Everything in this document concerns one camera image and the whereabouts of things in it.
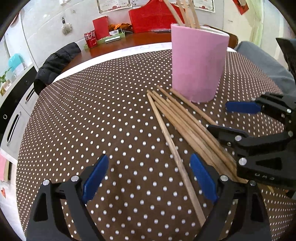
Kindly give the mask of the black jacket on chair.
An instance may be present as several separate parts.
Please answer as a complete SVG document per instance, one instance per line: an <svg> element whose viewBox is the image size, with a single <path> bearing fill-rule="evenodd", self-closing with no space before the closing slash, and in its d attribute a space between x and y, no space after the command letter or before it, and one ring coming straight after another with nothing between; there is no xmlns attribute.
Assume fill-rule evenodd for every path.
<svg viewBox="0 0 296 241"><path fill-rule="evenodd" d="M72 42L51 54L39 68L35 77L34 91L36 94L39 95L50 85L80 52L79 46Z"/></svg>

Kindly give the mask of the white kitchen cabinet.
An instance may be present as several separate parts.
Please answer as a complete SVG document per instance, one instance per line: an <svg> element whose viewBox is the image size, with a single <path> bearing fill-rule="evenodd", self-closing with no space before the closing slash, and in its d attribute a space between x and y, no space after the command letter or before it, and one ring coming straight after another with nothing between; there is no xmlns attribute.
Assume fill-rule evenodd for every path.
<svg viewBox="0 0 296 241"><path fill-rule="evenodd" d="M1 96L1 153L16 163L25 128L38 95L34 91L36 69L30 66Z"/></svg>

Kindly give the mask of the red door poster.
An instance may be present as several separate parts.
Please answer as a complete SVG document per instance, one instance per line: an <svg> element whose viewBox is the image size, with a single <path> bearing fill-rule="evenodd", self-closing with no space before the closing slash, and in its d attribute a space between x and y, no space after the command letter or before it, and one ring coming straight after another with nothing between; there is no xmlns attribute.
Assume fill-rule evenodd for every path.
<svg viewBox="0 0 296 241"><path fill-rule="evenodd" d="M246 0L233 0L233 2L236 5L240 15L243 15L246 11L249 10Z"/></svg>

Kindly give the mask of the red gift bag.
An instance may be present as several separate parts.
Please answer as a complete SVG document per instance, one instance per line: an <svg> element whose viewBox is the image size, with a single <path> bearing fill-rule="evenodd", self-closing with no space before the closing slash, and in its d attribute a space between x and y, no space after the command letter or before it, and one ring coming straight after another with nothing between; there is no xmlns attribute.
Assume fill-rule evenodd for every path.
<svg viewBox="0 0 296 241"><path fill-rule="evenodd" d="M175 4L172 5L184 23L179 7ZM149 1L140 8L129 10L128 14L134 33L166 30L171 28L171 24L177 24L164 1Z"/></svg>

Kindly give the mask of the hanging brush on wall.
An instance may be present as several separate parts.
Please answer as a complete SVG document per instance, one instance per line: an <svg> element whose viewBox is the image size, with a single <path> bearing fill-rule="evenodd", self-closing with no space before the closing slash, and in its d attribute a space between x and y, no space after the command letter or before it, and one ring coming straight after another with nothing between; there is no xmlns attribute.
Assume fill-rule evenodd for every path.
<svg viewBox="0 0 296 241"><path fill-rule="evenodd" d="M69 33L72 32L72 25L69 23L66 23L65 18L62 17L62 33L63 35L68 35Z"/></svg>

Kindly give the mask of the pink cylindrical cup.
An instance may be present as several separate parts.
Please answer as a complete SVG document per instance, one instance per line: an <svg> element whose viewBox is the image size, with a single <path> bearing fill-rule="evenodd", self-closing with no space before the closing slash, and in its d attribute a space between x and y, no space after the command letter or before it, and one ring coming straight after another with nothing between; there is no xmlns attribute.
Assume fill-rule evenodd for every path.
<svg viewBox="0 0 296 241"><path fill-rule="evenodd" d="M229 34L171 25L172 88L187 100L211 101L224 72Z"/></svg>

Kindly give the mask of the brown wooden chair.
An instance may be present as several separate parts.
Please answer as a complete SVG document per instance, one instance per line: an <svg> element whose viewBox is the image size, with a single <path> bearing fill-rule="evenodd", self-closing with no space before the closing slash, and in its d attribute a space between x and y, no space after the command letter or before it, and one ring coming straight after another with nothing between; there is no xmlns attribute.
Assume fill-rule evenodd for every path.
<svg viewBox="0 0 296 241"><path fill-rule="evenodd" d="M203 25L204 27L209 27L209 28L212 28L212 29L215 29L215 30L218 30L218 31L221 31L221 32L224 32L224 33L227 33L230 38L229 38L229 43L228 43L228 47L234 49L237 45L238 45L238 42L239 42L239 39L236 35L232 34L232 33L229 33L229 32L226 32L224 30L221 30L221 29L218 29L218 28L215 28L215 27L212 27L210 25Z"/></svg>

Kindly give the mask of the green tray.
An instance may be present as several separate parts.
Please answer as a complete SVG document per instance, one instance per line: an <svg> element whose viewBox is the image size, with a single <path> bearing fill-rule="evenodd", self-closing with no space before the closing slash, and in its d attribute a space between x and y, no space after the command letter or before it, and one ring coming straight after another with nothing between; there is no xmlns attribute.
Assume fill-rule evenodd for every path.
<svg viewBox="0 0 296 241"><path fill-rule="evenodd" d="M122 29L114 30L109 33L109 36L97 40L94 46L96 47L97 45L107 44L125 38L125 32Z"/></svg>

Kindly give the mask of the orange snack bag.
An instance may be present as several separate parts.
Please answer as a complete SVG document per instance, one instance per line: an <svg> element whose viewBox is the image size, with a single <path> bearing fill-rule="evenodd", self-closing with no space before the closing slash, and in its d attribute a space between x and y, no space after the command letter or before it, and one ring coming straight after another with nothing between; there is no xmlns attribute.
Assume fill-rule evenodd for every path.
<svg viewBox="0 0 296 241"><path fill-rule="evenodd" d="M108 26L109 32L122 29L123 31L128 31L129 33L133 33L132 24L129 23L120 23L120 24L110 24Z"/></svg>

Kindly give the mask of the red soda can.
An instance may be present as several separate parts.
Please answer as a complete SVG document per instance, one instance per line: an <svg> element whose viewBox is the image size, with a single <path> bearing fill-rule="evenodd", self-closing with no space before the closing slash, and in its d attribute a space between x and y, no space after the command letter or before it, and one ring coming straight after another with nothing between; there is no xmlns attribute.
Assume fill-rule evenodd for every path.
<svg viewBox="0 0 296 241"><path fill-rule="evenodd" d="M93 48L97 46L97 39L95 35L95 30L91 30L84 34L84 39L88 48Z"/></svg>

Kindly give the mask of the red box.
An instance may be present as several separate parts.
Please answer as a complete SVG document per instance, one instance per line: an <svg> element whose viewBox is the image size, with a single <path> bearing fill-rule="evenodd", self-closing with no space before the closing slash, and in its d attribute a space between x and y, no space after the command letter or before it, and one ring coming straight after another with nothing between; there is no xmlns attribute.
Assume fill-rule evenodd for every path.
<svg viewBox="0 0 296 241"><path fill-rule="evenodd" d="M96 39L100 40L102 38L109 36L109 22L108 16L102 16L93 20L93 26L95 30Z"/></svg>

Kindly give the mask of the wooden chopstick by cup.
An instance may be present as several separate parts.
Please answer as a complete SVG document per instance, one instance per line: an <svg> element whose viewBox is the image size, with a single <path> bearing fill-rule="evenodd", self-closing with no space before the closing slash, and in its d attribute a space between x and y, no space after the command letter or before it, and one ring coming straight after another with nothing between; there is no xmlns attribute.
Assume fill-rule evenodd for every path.
<svg viewBox="0 0 296 241"><path fill-rule="evenodd" d="M173 93L176 97L178 97L180 100L182 100L184 103L186 103L188 106L190 106L192 109L194 109L204 120L206 120L211 125L217 125L215 121L213 121L207 114L205 114L201 109L199 109L195 104L193 104L191 101L187 100L184 96L179 94L176 90L170 89L170 92Z"/></svg>

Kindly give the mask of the small green plant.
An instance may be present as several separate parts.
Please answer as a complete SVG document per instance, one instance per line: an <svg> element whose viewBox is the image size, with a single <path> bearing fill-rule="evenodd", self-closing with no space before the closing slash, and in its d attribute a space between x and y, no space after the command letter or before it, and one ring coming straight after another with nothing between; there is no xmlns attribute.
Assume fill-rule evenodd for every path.
<svg viewBox="0 0 296 241"><path fill-rule="evenodd" d="M1 96L4 96L6 89L10 86L11 82L6 78L6 74L10 71L11 68L6 70L1 76Z"/></svg>

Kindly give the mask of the chopstick in cup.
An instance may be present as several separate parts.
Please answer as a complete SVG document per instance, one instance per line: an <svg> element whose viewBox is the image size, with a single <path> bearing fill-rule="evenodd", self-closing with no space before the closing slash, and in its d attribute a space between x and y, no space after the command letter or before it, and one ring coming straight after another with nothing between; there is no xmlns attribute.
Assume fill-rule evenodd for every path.
<svg viewBox="0 0 296 241"><path fill-rule="evenodd" d="M189 13L189 7L185 0L176 0L177 5L181 11L181 14L183 16L183 19L185 21L185 26L189 28L194 28L195 23L194 20L191 18L191 15Z"/></svg>
<svg viewBox="0 0 296 241"><path fill-rule="evenodd" d="M198 20L198 17L197 17L197 14L196 14L196 11L195 11L195 8L193 5L193 0L189 0L189 7L192 12L194 21L195 21L196 29L200 29L200 23L199 23L199 20Z"/></svg>

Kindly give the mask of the brown polka dot tablecloth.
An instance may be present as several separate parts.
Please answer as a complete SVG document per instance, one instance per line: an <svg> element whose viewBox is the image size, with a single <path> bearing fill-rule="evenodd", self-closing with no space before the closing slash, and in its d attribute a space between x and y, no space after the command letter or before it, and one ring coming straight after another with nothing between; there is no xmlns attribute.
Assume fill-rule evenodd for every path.
<svg viewBox="0 0 296 241"><path fill-rule="evenodd" d="M42 182L68 181L106 154L109 168L86 208L106 240L193 240L200 230L184 182L147 99L171 87L171 50L95 64L46 87L39 95L18 155L18 213L29 236L31 208ZM197 104L216 124L260 137L283 125L259 113L226 113L229 100L281 93L250 60L228 52L214 99ZM196 110L177 100L203 126ZM271 240L280 240L295 216L285 191L259 185Z"/></svg>

